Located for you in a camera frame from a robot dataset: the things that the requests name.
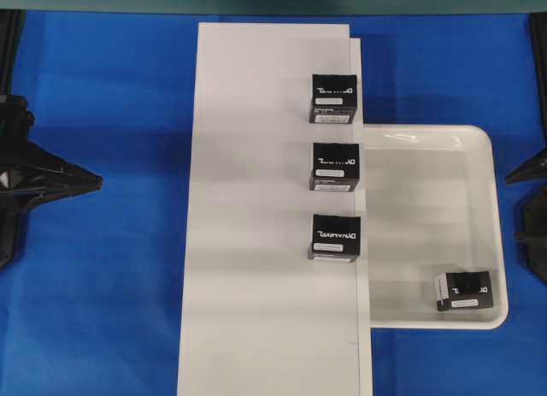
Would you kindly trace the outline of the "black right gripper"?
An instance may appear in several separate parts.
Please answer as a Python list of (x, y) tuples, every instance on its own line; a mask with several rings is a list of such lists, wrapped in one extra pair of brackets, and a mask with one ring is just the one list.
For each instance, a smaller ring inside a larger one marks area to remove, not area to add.
[[(519, 167), (511, 171), (506, 177), (507, 184), (527, 180), (546, 178), (545, 154), (537, 154)], [(543, 283), (546, 283), (546, 195), (536, 194), (523, 206), (523, 228), (515, 233), (516, 241), (523, 244), (526, 250), (526, 264), (528, 268)]]

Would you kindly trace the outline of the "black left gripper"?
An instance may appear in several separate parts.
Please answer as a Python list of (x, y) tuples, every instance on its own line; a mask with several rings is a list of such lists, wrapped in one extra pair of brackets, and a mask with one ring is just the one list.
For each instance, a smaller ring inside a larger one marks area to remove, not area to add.
[[(33, 114), (21, 96), (1, 96), (1, 267), (17, 252), (21, 218), (59, 199), (102, 189), (103, 178), (79, 165), (56, 159), (55, 173), (38, 166), (55, 157), (27, 140)], [(81, 183), (62, 185), (60, 183)]]

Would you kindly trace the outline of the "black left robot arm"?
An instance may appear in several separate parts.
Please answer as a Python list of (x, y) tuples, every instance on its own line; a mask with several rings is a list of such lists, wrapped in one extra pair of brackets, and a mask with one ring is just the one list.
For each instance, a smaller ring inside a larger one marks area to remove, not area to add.
[(103, 178), (29, 140), (35, 122), (27, 100), (11, 93), (25, 13), (1, 11), (1, 267), (17, 255), (21, 220), (42, 204), (102, 188)]

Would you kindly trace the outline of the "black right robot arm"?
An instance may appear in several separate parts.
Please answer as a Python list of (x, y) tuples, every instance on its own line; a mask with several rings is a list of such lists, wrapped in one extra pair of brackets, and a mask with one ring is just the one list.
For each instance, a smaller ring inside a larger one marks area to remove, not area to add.
[[(528, 16), (532, 53), (538, 87), (538, 104), (543, 132), (546, 134), (546, 13)], [(506, 177), (507, 184), (546, 179), (546, 148), (523, 162)], [(526, 247), (527, 267), (546, 283), (546, 186), (542, 186), (522, 207), (523, 229), (515, 233)]]

